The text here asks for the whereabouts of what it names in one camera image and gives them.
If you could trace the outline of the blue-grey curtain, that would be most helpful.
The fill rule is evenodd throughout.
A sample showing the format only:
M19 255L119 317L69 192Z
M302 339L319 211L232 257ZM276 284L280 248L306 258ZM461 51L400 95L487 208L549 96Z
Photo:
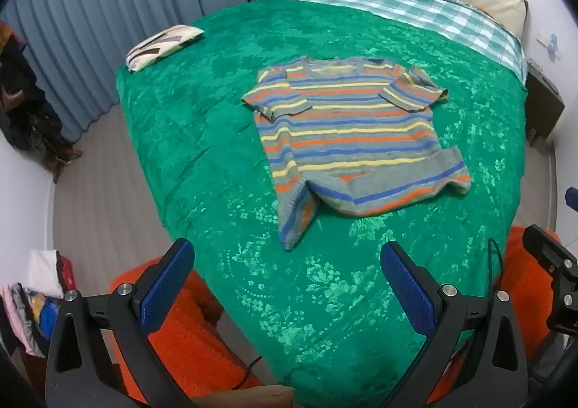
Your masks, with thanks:
M1 19L76 141L118 102L116 71L136 44L245 0L3 0Z

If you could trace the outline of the dark wooden nightstand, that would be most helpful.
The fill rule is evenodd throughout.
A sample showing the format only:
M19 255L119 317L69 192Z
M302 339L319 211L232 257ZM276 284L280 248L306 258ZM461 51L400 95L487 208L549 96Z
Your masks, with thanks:
M539 138L549 138L565 105L560 91L534 63L528 64L526 88L526 137L529 145L533 147Z

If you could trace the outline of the orange fuzzy blanket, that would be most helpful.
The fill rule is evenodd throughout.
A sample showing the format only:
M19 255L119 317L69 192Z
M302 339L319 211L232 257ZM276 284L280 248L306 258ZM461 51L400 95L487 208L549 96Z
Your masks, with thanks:
M523 247L526 228L513 227L506 245L501 291L512 302L521 332L528 383L544 389L549 379L532 373L541 354L553 346L547 326L553 300L552 278ZM223 309L195 272L187 277L161 329L149 342L176 383L197 407L291 407L294 391L288 386L263 386L226 346L216 331ZM431 402L444 396L454 383L470 346L472 333L464 331Z

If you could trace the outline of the teal checked sheet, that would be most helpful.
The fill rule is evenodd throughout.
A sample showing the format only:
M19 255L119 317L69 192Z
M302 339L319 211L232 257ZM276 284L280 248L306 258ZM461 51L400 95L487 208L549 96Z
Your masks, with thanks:
M528 67L521 41L493 18L459 0L297 0L369 12L464 45L511 70L524 83Z

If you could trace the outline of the green bedspread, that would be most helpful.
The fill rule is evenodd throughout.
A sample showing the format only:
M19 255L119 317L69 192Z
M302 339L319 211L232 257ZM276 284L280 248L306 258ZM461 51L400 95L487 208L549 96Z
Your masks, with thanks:
M506 67L434 31L348 7L261 0L199 23L204 38L117 73L128 130L161 223L274 376L307 407L374 407L422 346L379 266L397 241L441 283L485 296L520 200L526 89ZM449 91L433 110L471 175L407 208L348 217L321 208L284 251L277 200L243 95L258 72L309 56L417 65Z

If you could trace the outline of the patterned small pillow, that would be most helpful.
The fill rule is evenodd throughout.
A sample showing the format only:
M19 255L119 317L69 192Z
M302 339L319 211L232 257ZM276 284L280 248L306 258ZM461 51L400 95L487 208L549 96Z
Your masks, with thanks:
M199 27L187 25L168 27L131 48L125 57L126 68L131 73L141 71L199 40L204 34L205 32Z

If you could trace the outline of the stack of folded clothes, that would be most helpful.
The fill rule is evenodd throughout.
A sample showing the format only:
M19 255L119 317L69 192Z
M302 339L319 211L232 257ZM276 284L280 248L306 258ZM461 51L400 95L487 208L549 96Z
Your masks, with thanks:
M1 288L1 349L47 357L62 300L76 288L70 259L56 249L33 251L26 282Z

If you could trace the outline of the striped knit sweater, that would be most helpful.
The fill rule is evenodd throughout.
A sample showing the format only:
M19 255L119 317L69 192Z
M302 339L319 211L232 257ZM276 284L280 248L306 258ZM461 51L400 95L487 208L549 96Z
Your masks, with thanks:
M259 71L243 103L254 112L290 251L318 208L371 216L469 191L456 147L441 146L432 108L449 91L420 67L388 59L303 56Z

